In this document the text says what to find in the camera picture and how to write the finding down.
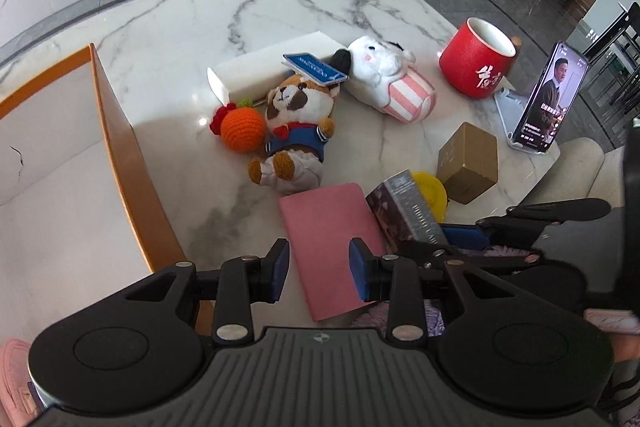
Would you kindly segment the red mug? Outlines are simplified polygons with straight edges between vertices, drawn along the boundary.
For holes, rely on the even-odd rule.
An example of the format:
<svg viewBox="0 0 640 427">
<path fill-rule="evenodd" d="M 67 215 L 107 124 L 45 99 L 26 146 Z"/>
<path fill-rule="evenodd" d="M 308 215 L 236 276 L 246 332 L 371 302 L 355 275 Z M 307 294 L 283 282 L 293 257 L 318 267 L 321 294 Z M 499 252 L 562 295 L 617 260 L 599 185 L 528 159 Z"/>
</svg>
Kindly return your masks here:
<svg viewBox="0 0 640 427">
<path fill-rule="evenodd" d="M 439 57 L 439 67 L 454 89 L 470 98 L 487 98 L 513 65 L 518 49 L 497 26 L 468 18 Z"/>
</svg>

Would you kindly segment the photo card box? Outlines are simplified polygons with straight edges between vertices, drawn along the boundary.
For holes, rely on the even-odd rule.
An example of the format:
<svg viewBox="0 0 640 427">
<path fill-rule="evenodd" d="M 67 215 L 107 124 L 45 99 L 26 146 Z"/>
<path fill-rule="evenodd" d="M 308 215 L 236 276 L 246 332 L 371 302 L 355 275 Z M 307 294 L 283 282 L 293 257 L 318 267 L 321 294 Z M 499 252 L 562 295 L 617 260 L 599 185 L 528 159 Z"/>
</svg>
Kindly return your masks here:
<svg viewBox="0 0 640 427">
<path fill-rule="evenodd" d="M 378 184 L 366 202 L 394 253 L 407 242 L 448 244 L 409 170 Z"/>
</svg>

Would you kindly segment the red panda plush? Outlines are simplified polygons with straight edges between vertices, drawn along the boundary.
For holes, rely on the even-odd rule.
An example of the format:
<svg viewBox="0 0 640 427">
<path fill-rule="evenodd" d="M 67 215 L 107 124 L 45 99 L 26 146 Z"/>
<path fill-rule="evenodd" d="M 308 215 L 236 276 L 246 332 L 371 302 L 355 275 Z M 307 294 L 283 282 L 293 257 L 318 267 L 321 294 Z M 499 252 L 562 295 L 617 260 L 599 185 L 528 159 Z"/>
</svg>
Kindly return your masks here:
<svg viewBox="0 0 640 427">
<path fill-rule="evenodd" d="M 320 186 L 324 148 L 335 133 L 334 105 L 352 57 L 339 49 L 326 62 L 302 53 L 290 63 L 292 72 L 267 94 L 264 156 L 247 167 L 252 182 L 281 194 Z"/>
</svg>

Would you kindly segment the pink notebook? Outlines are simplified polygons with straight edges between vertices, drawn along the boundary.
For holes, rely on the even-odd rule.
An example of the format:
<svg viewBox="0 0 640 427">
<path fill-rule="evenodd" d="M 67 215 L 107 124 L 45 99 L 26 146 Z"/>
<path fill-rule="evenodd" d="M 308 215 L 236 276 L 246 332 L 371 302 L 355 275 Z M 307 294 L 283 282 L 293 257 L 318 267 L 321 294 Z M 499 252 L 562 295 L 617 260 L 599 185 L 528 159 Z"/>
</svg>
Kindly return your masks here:
<svg viewBox="0 0 640 427">
<path fill-rule="evenodd" d="M 279 207 L 311 320 L 363 307 L 349 269 L 349 242 L 359 237 L 375 255 L 384 255 L 386 244 L 360 185 L 284 196 Z"/>
</svg>

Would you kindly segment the yellow round case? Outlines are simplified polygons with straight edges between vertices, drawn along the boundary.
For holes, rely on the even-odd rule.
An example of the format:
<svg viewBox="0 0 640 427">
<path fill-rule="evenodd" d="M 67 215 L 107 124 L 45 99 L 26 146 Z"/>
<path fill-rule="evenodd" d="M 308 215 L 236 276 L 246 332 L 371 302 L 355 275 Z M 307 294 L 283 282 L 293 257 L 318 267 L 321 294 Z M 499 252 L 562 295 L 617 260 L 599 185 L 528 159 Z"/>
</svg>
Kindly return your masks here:
<svg viewBox="0 0 640 427">
<path fill-rule="evenodd" d="M 445 220 L 448 207 L 448 196 L 442 182 L 425 171 L 413 171 L 411 173 L 416 187 L 430 208 L 432 215 L 438 223 Z"/>
</svg>

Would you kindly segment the white phone stand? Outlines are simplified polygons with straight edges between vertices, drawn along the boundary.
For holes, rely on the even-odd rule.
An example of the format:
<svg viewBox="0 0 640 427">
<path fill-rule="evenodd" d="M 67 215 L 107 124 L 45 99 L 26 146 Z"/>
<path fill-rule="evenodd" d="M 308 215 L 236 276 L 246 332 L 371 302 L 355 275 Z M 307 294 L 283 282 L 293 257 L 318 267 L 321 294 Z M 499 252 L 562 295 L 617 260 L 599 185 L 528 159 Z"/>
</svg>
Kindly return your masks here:
<svg viewBox="0 0 640 427">
<path fill-rule="evenodd" d="M 524 150 L 524 146 L 514 141 L 515 129 L 525 113 L 528 98 L 509 88 L 500 88 L 494 93 L 506 143 L 514 150 Z"/>
</svg>

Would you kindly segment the smartphone on stand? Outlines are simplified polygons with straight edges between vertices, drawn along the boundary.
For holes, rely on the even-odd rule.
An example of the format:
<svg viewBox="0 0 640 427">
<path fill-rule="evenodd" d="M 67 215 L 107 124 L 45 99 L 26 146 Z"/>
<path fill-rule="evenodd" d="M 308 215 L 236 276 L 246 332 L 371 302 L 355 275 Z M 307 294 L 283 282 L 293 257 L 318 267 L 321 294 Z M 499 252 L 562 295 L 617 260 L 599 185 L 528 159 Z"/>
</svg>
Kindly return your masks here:
<svg viewBox="0 0 640 427">
<path fill-rule="evenodd" d="M 588 61 L 564 41 L 555 43 L 549 60 L 529 95 L 511 142 L 519 148 L 546 153 L 588 72 Z"/>
</svg>

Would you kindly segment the brown cardboard box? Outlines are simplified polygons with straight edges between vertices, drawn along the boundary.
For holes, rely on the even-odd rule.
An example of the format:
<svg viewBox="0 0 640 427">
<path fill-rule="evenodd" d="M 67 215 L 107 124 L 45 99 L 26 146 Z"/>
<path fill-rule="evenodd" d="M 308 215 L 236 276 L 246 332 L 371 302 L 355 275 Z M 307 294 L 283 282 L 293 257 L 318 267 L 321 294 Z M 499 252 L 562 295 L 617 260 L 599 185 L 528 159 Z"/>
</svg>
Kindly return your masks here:
<svg viewBox="0 0 640 427">
<path fill-rule="evenodd" d="M 498 182 L 495 135 L 464 122 L 439 150 L 436 178 L 448 198 L 469 204 Z"/>
</svg>

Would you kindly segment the orange crochet fruit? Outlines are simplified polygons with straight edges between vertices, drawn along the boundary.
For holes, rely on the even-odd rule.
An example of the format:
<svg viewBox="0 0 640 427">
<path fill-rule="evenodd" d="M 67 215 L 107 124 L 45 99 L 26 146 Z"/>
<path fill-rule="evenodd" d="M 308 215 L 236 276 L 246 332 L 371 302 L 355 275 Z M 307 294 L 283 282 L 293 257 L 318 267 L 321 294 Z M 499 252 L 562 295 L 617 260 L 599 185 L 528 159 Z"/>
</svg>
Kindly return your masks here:
<svg viewBox="0 0 640 427">
<path fill-rule="evenodd" d="M 248 98 L 239 103 L 229 102 L 215 110 L 209 130 L 235 153 L 253 153 L 265 143 L 264 116 Z"/>
</svg>

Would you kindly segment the orange storage box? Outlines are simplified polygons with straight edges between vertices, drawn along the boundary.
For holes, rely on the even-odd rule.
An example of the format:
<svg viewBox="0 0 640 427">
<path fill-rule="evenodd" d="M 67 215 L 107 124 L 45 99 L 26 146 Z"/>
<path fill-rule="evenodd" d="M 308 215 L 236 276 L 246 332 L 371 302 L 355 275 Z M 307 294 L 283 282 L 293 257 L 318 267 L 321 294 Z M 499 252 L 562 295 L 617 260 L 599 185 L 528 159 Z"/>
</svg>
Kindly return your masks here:
<svg viewBox="0 0 640 427">
<path fill-rule="evenodd" d="M 96 48 L 1 103 L 1 339 L 186 259 Z"/>
</svg>

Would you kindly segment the pink fabric pouch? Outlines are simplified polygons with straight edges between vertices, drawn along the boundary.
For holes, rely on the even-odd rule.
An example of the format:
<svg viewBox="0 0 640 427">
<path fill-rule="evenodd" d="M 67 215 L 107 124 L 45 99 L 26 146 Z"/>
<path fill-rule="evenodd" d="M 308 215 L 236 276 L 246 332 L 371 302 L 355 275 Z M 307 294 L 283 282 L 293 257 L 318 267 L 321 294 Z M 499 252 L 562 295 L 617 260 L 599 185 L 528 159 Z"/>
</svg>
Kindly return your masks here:
<svg viewBox="0 0 640 427">
<path fill-rule="evenodd" d="M 27 426 L 40 413 L 27 367 L 29 343 L 10 339 L 1 346 L 1 425 Z"/>
</svg>

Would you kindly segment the white dog plush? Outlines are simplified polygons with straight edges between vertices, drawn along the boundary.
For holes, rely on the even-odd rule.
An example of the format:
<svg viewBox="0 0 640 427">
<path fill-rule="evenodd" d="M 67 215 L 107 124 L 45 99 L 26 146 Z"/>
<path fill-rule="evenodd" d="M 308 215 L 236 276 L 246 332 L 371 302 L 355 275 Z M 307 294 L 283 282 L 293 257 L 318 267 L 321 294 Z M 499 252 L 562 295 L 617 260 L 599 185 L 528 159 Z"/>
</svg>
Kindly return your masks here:
<svg viewBox="0 0 640 427">
<path fill-rule="evenodd" d="M 424 120 L 435 107 L 435 88 L 398 43 L 363 36 L 337 50 L 330 65 L 347 75 L 343 86 L 356 100 L 404 124 Z"/>
</svg>

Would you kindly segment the white rectangular box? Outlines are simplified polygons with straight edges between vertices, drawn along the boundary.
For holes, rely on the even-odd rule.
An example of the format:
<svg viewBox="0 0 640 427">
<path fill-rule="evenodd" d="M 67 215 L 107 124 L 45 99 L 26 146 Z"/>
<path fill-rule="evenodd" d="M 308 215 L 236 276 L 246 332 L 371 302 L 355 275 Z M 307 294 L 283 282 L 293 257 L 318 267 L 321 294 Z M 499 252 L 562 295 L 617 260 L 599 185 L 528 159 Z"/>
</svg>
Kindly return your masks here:
<svg viewBox="0 0 640 427">
<path fill-rule="evenodd" d="M 308 52 L 327 61 L 343 45 L 321 31 L 266 46 L 207 69 L 210 90 L 221 104 L 262 103 L 268 92 L 290 75 L 284 54 Z"/>
</svg>

